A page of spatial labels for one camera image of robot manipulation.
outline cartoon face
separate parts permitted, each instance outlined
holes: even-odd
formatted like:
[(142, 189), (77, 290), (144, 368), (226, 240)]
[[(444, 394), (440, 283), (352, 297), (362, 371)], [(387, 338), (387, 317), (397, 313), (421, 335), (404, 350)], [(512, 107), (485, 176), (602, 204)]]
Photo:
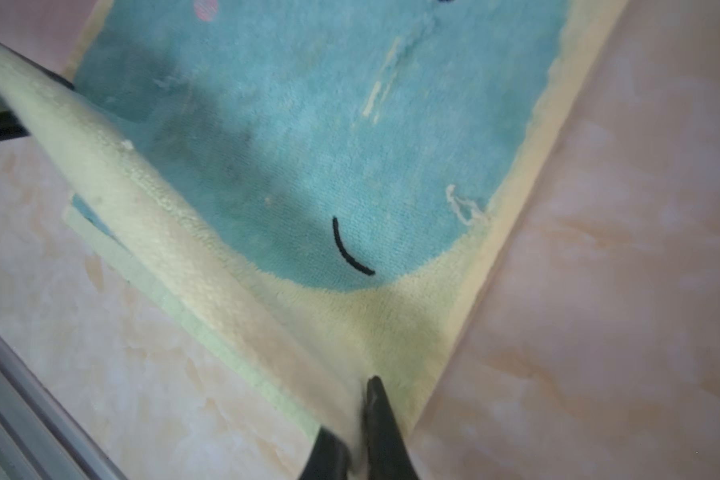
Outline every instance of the cartoon face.
[(75, 83), (260, 270), (356, 290), (413, 272), (477, 220), (567, 9), (271, 0), (201, 20), (185, 2), (116, 2)]

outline clip jaw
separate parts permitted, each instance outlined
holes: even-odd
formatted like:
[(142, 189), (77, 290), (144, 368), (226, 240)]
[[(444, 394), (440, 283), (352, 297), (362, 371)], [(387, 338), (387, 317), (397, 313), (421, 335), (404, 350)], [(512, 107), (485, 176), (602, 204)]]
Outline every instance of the clip jaw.
[[(382, 379), (377, 376), (368, 380), (362, 426), (368, 449), (368, 480), (418, 480)], [(321, 427), (299, 480), (346, 480), (350, 464), (346, 444)]]

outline marble surface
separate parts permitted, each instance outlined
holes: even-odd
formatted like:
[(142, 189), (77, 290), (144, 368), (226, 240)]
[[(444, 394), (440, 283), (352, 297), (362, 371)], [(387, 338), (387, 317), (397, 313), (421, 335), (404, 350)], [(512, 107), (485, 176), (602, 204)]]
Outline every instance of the marble surface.
[[(60, 70), (92, 1), (1, 0)], [(309, 441), (0, 144), (0, 334), (133, 480), (295, 478)], [(720, 0), (634, 0), (410, 440), (423, 478), (720, 478)]]

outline pink dot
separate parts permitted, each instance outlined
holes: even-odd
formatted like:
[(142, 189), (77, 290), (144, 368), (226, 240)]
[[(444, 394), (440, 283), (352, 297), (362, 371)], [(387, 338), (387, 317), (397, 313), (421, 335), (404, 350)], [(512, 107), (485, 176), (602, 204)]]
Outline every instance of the pink dot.
[(195, 15), (204, 22), (213, 20), (218, 11), (218, 0), (195, 0)]

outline black embroidered line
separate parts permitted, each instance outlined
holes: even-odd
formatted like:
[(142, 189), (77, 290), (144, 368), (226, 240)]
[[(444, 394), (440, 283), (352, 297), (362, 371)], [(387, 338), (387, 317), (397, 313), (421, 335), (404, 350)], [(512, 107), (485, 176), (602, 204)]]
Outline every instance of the black embroidered line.
[(376, 274), (376, 272), (374, 270), (371, 270), (368, 267), (366, 267), (365, 265), (356, 261), (354, 258), (352, 258), (352, 255), (347, 253), (346, 249), (344, 248), (344, 244), (342, 244), (342, 238), (338, 234), (338, 218), (336, 218), (335, 216), (333, 217), (333, 239), (336, 241), (336, 246), (338, 247), (338, 251), (342, 253), (344, 260), (347, 261), (347, 264), (352, 265), (355, 268), (355, 270), (357, 270), (359, 272), (363, 272), (365, 275), (373, 276)]

